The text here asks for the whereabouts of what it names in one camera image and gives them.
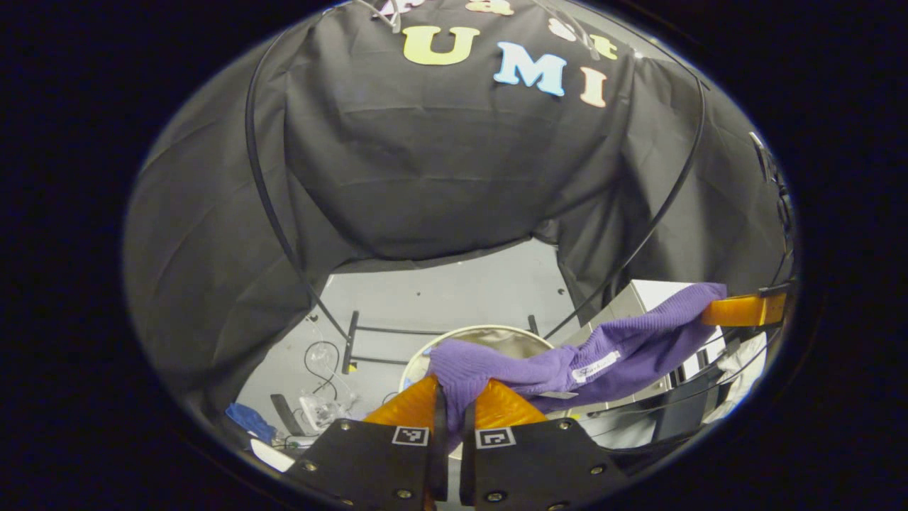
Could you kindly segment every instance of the purple knit fabric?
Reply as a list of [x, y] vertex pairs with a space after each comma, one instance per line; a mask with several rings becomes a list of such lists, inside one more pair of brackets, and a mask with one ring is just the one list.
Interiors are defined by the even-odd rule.
[[[438, 376], [448, 400], [449, 450], [460, 441], [464, 411], [490, 378], [527, 397], [545, 414], [630, 396], [697, 352], [716, 330], [698, 318], [710, 302], [724, 298], [725, 285], [694, 284], [642, 316], [599, 325], [581, 346], [562, 346], [525, 359], [459, 339], [442, 341], [431, 351], [429, 374]], [[552, 391], [578, 396], [537, 396]]]

